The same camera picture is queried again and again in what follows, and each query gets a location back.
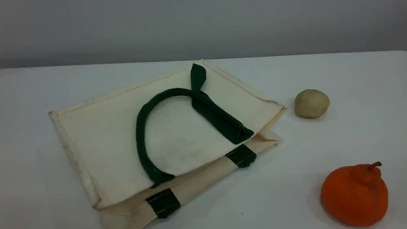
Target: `wall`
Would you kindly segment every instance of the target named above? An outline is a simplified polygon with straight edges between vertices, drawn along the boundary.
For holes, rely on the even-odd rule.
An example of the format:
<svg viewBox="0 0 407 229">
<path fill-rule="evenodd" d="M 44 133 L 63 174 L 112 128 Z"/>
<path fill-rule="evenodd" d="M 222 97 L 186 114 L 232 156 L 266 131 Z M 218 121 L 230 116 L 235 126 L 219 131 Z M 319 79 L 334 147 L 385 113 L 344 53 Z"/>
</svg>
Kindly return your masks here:
<svg viewBox="0 0 407 229">
<path fill-rule="evenodd" d="M 406 0 L 13 0 L 0 68 L 407 50 Z"/>
</svg>

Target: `white table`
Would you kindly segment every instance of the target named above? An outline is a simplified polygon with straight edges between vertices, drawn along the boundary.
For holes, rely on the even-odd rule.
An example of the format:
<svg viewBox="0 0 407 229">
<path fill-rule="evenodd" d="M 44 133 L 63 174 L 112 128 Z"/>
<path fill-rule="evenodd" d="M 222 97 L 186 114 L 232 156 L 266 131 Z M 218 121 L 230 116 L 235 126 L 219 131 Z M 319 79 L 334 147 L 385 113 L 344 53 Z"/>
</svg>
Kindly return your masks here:
<svg viewBox="0 0 407 229">
<path fill-rule="evenodd" d="M 284 142 L 169 219 L 149 228 L 344 228 L 319 203 L 332 170 L 383 163 L 389 208 L 377 228 L 407 225 L 407 52 L 213 60 L 288 111 Z M 0 70 L 0 228 L 100 228 L 47 112 L 165 73 L 187 62 Z M 319 121 L 293 113 L 304 89 L 331 100 Z"/>
</svg>

